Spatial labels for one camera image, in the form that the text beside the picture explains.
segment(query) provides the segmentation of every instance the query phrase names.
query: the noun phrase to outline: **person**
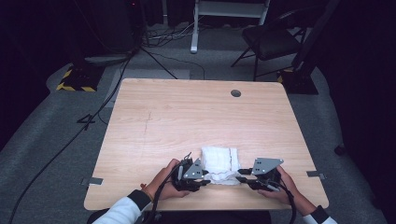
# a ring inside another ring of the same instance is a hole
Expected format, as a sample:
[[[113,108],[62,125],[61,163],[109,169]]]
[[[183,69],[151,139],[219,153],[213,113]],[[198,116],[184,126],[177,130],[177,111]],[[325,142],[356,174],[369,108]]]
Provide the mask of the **person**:
[[[96,213],[93,213],[89,220],[88,223],[94,223],[94,224],[130,224],[130,223],[136,223],[138,218],[142,215],[142,211],[145,210],[147,206],[150,205],[153,201],[153,197],[155,195],[155,192],[157,191],[158,187],[161,185],[161,183],[165,180],[165,178],[171,173],[172,169],[178,165],[180,161],[176,159],[172,159],[169,164],[162,168],[161,171],[153,178],[153,180],[147,185],[143,186],[141,190],[135,189],[131,194],[129,194],[127,197],[123,197],[120,200],[118,200],[113,206],[111,206],[109,209],[102,210]],[[324,224],[333,224],[336,223],[335,220],[333,220],[327,213],[324,211],[324,209],[321,206],[314,206],[308,199],[305,198],[305,196],[297,190],[296,185],[294,184],[294,181],[290,177],[288,173],[285,172],[285,170],[281,166],[277,166],[276,169],[279,171],[281,174],[281,178],[286,185],[287,189],[291,192],[294,198],[294,203],[296,206],[297,211],[303,216],[303,220],[307,224],[316,224],[316,223],[324,223]],[[271,199],[277,199],[281,203],[285,204],[290,204],[289,198],[285,190],[281,189],[280,192],[276,191],[267,191],[267,190],[262,190],[259,189],[257,190],[258,193],[266,198],[271,198]],[[189,191],[177,191],[175,187],[172,185],[172,183],[168,182],[164,185],[163,190],[160,194],[160,199],[159,200],[166,200],[169,198],[183,198],[190,194]],[[224,223],[223,219],[227,218],[224,216],[224,213],[221,212],[187,212],[187,215],[182,217],[182,216],[175,216],[173,214],[173,217],[177,217],[178,223],[208,223],[206,222],[201,222],[199,217],[202,217],[204,215],[207,215],[207,217],[210,217],[210,220],[213,221],[213,223]],[[221,218],[221,222],[216,221],[216,216]],[[235,216],[231,218],[241,218],[241,214],[243,212],[235,212],[235,213],[230,213],[230,214],[236,214]],[[264,214],[264,218],[257,218],[257,216]],[[265,212],[263,211],[256,211],[254,219],[256,220],[255,223],[262,223],[261,221],[267,220],[269,223],[271,223],[271,218],[266,218]],[[235,221],[228,221],[227,223],[242,223],[242,222],[235,222]]]

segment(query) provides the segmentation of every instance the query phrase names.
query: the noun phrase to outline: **wire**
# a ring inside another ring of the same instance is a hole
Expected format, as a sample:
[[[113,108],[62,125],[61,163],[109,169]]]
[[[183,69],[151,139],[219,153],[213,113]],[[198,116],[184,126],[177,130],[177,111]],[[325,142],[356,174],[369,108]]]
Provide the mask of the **wire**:
[[[161,57],[163,57],[163,58],[165,58],[165,59],[175,60],[175,61],[178,61],[178,62],[181,62],[181,63],[191,63],[191,64],[195,64],[195,65],[201,67],[202,71],[204,72],[203,75],[204,75],[204,80],[205,80],[205,69],[204,69],[200,64],[198,64],[198,63],[192,63],[192,62],[182,61],[182,60],[175,59],[175,58],[169,58],[169,57],[163,56],[163,55],[161,55],[161,54],[159,54],[159,53],[150,52],[150,54],[158,55],[158,56],[161,56]]]
[[[207,29],[218,29],[218,28],[213,27],[213,26],[210,26],[210,25],[201,25],[200,33],[203,32],[203,31],[205,31],[205,30],[207,30]],[[222,27],[221,29],[232,30],[232,31],[239,31],[239,30],[241,30],[242,28],[234,29],[234,28],[225,28],[225,27]],[[156,38],[158,38],[159,41],[158,41],[157,44],[153,45],[153,44],[142,43],[142,45],[143,45],[144,47],[147,47],[147,48],[163,47],[163,46],[165,46],[166,44],[168,44],[169,42],[171,42],[171,41],[173,41],[173,40],[182,39],[182,38],[186,37],[187,35],[192,35],[192,33],[188,33],[188,34],[185,34],[185,35],[182,35],[181,33],[178,34],[178,35],[173,35],[173,33],[172,33],[172,34],[169,34],[169,35],[163,35],[163,37],[154,36],[154,37],[152,37],[151,39],[156,39]]]
[[[168,69],[166,69],[160,62],[158,62],[158,60],[156,58],[154,58],[154,56],[151,55],[150,52],[146,51],[145,49],[143,49],[142,47],[140,47],[143,51],[145,51],[148,56],[150,56],[152,59],[154,59],[154,61],[159,64],[167,73],[169,73],[172,77],[174,77],[175,79],[177,79],[177,77],[175,77],[175,75],[173,75]]]
[[[94,117],[96,117],[99,112],[106,106],[106,104],[108,103],[108,101],[111,99],[111,97],[114,95],[114,93],[116,92],[118,86],[120,85],[120,82],[122,81],[122,77],[123,77],[123,73],[125,72],[125,68],[128,65],[129,61],[131,61],[132,57],[133,57],[133,53],[130,55],[129,59],[127,60],[127,62],[125,63],[122,72],[120,74],[120,79],[118,80],[116,87],[114,88],[113,92],[111,92],[111,94],[107,97],[107,99],[102,103],[102,105],[100,106],[100,108],[88,119],[87,123],[66,143],[66,145],[64,145],[64,147],[55,154],[55,156],[52,157],[52,159],[50,159],[43,168],[41,168],[41,170],[35,175],[35,177],[33,177],[33,179],[30,181],[30,183],[27,185],[27,187],[23,190],[22,194],[20,195],[20,197],[18,198],[17,202],[14,205],[14,208],[12,209],[12,213],[11,213],[11,217],[9,218],[8,224],[11,224],[15,214],[17,212],[18,206],[21,203],[21,200],[23,198],[23,196],[26,194],[27,190],[35,183],[35,181],[38,179],[38,177],[50,166],[50,164],[55,161],[56,158],[58,158],[59,155],[62,154],[62,152],[64,152],[68,146],[70,146],[70,144],[82,133],[82,131],[85,130],[85,128],[91,123],[91,121],[93,120]]]
[[[166,34],[166,31],[169,30],[169,29],[166,29],[165,32],[164,32],[162,35],[155,35],[154,37],[151,37],[151,38],[150,38],[150,39],[159,39],[158,42],[157,42],[157,44],[150,44],[150,43],[144,43],[144,42],[143,42],[142,45],[143,45],[144,47],[147,47],[147,48],[163,47],[163,46],[165,46],[166,44],[168,44],[169,42],[171,42],[171,41],[173,41],[173,40],[179,40],[179,39],[182,39],[182,38],[186,37],[187,35],[192,35],[192,33],[187,33],[187,34],[185,34],[185,35],[183,35],[183,33],[184,33],[185,31],[189,30],[189,29],[192,29],[192,28],[193,28],[193,27],[192,27],[193,25],[194,25],[194,22],[192,22],[191,24],[189,24],[187,27],[180,29],[181,31],[178,32],[178,34],[176,34],[175,28],[174,28],[174,31],[173,31],[171,34],[165,35],[165,34]]]
[[[187,155],[186,157],[184,157],[184,160],[186,160],[186,159],[190,156],[190,154]],[[148,218],[142,222],[143,224],[148,224],[148,223],[150,223],[150,222],[152,221],[152,219],[154,218],[155,212],[156,212],[156,210],[157,210],[158,201],[160,200],[160,195],[161,195],[161,192],[163,191],[163,187],[165,186],[165,184],[171,182],[171,181],[168,181],[169,177],[171,177],[171,175],[178,169],[178,167],[179,167],[180,165],[183,164],[184,160],[181,161],[178,165],[176,165],[176,166],[172,169],[172,171],[169,173],[169,175],[163,180],[163,182],[161,183],[161,185],[158,187],[157,191],[155,191],[155,196],[154,196],[154,200],[153,200],[153,205],[152,205],[152,208],[151,208],[151,212],[149,213]]]
[[[288,195],[289,203],[290,203],[290,206],[291,206],[290,224],[292,224],[292,223],[294,223],[294,221],[295,221],[295,219],[296,219],[296,214],[297,214],[296,204],[294,203],[294,196],[291,194],[290,190],[288,190],[288,188],[286,187],[285,182],[284,182],[282,179],[280,179],[280,180],[282,181],[282,183],[283,183],[285,186],[283,186],[283,185],[281,185],[281,184],[279,184],[279,183],[277,183],[277,182],[275,182],[275,181],[271,181],[271,180],[268,181],[268,183],[271,183],[271,184],[274,184],[274,185],[276,185],[276,186],[281,187],[283,190],[285,190],[286,194]]]
[[[99,118],[99,120],[101,120],[105,125],[108,125],[108,123],[105,122],[105,121],[100,117],[100,113],[98,114],[98,118]]]

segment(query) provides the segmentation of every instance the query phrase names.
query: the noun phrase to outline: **white cloth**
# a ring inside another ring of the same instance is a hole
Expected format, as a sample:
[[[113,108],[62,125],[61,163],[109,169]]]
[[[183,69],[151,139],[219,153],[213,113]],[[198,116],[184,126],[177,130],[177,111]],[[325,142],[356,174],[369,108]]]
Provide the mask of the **white cloth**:
[[[204,176],[212,184],[238,185],[238,150],[232,147],[202,147],[202,165],[209,174]]]

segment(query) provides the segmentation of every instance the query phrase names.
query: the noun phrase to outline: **wooden table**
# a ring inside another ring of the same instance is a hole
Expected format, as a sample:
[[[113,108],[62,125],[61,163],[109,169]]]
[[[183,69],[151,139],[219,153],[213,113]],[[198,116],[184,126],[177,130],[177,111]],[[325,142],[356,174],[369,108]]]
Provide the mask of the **wooden table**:
[[[232,90],[241,92],[233,97]],[[282,167],[315,205],[329,202],[288,97],[279,83],[134,79],[122,81],[93,172],[89,210],[111,206],[175,159],[202,146],[236,147],[242,168],[254,159],[283,159]],[[248,210],[289,208],[263,198],[248,185],[201,187],[183,199],[161,201],[158,210]]]

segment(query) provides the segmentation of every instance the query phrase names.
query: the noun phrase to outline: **hand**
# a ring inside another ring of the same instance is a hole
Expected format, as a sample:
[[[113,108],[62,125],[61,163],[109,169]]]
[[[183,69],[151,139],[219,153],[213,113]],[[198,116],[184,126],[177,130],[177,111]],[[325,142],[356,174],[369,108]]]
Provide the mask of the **hand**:
[[[152,198],[154,198],[155,192],[157,191],[158,187],[165,180],[165,178],[171,173],[172,169],[179,163],[180,161],[176,159],[172,159],[165,168],[161,169],[161,171],[154,177],[151,183],[149,183],[144,188],[144,191],[148,193]],[[183,198],[189,193],[190,192],[186,190],[177,191],[177,189],[175,189],[175,187],[172,185],[172,177],[169,177],[167,183],[163,187],[163,191],[161,192],[160,200],[165,200],[168,198]]]
[[[281,166],[277,166],[276,169],[279,171],[283,182],[285,182],[286,188],[291,192],[293,196],[301,194],[298,190],[296,185],[294,184],[293,179],[291,179],[290,175],[285,172],[285,170]],[[288,194],[285,190],[280,189],[280,192],[276,191],[268,191],[264,189],[259,189],[258,193],[267,197],[267,198],[274,198],[279,200],[282,203],[290,204]]]
[[[281,178],[286,185],[286,188],[293,195],[294,203],[296,205],[297,210],[301,213],[301,215],[306,216],[313,213],[317,208],[311,202],[309,202],[309,200],[306,199],[305,196],[302,193],[300,193],[299,190],[297,190],[297,187],[294,184],[294,181],[291,178],[291,176],[288,173],[286,173],[281,166],[277,166],[276,169],[279,171]],[[276,191],[271,192],[271,191],[259,189],[258,193],[260,193],[264,197],[277,199],[282,203],[290,204],[288,194],[283,189],[281,189],[280,192],[276,192]]]

